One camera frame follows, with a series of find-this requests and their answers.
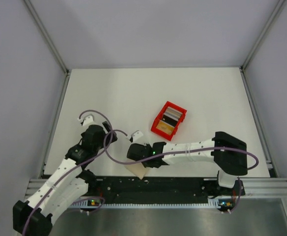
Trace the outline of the beige card holder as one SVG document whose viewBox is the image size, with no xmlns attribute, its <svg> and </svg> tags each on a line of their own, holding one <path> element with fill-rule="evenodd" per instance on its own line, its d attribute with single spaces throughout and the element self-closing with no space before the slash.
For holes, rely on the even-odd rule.
<svg viewBox="0 0 287 236">
<path fill-rule="evenodd" d="M 140 180 L 142 180 L 145 175 L 150 171 L 150 168 L 144 167 L 142 163 L 124 165 L 124 167 L 136 177 L 138 177 Z"/>
</svg>

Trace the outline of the red plastic card tray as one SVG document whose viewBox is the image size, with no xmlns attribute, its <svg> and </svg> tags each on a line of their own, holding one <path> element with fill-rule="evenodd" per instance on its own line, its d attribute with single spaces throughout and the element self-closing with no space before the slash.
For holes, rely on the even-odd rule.
<svg viewBox="0 0 287 236">
<path fill-rule="evenodd" d="M 171 141 L 179 125 L 184 121 L 187 110 L 167 101 L 153 121 L 151 131 Z"/>
</svg>

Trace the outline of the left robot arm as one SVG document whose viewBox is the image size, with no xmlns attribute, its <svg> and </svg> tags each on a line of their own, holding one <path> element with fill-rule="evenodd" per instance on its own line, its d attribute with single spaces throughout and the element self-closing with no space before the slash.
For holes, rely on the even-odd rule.
<svg viewBox="0 0 287 236">
<path fill-rule="evenodd" d="M 117 140 L 111 123 L 91 124 L 78 144 L 71 147 L 56 171 L 25 201 L 12 210 L 13 229 L 23 236 L 47 236 L 58 218 L 82 195 L 97 191 L 97 182 L 86 167 Z"/>
</svg>

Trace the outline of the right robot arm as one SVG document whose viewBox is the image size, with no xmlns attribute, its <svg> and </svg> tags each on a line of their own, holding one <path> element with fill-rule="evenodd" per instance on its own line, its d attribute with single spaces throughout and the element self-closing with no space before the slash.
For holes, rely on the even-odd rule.
<svg viewBox="0 0 287 236">
<path fill-rule="evenodd" d="M 247 144 L 225 132 L 219 131 L 206 141 L 174 144 L 156 142 L 150 144 L 132 143 L 127 158 L 141 161 L 145 168 L 159 168 L 185 162 L 207 162 L 218 166 L 216 190 L 228 194 L 238 177 L 248 173 Z"/>
</svg>

